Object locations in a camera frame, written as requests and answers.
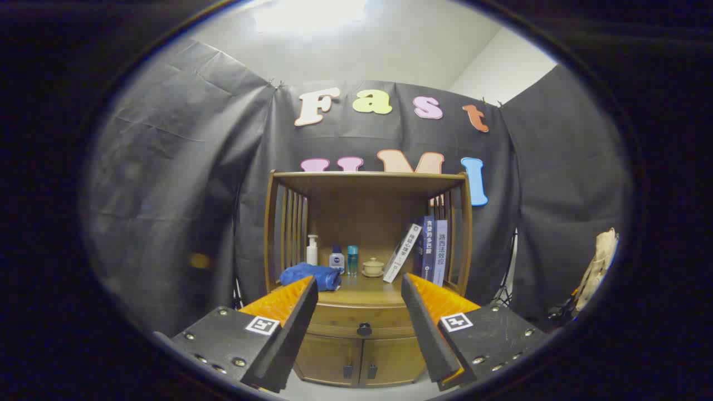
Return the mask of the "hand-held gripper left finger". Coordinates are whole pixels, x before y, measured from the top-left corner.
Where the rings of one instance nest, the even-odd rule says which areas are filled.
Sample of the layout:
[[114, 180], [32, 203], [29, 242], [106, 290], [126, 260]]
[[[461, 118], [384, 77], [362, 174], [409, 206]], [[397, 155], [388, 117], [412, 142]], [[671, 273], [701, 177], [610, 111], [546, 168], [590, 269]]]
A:
[[174, 336], [153, 337], [191, 373], [225, 390], [279, 393], [318, 302], [313, 276], [235, 310], [219, 306]]

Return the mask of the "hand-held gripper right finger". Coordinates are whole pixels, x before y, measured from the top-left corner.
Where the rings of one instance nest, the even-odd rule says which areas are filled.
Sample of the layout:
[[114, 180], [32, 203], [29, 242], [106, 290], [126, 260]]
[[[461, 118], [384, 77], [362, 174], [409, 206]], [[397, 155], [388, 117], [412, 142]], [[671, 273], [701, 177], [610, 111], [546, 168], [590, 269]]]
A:
[[401, 295], [428, 375], [440, 390], [507, 373], [548, 338], [502, 304], [479, 306], [410, 273]]

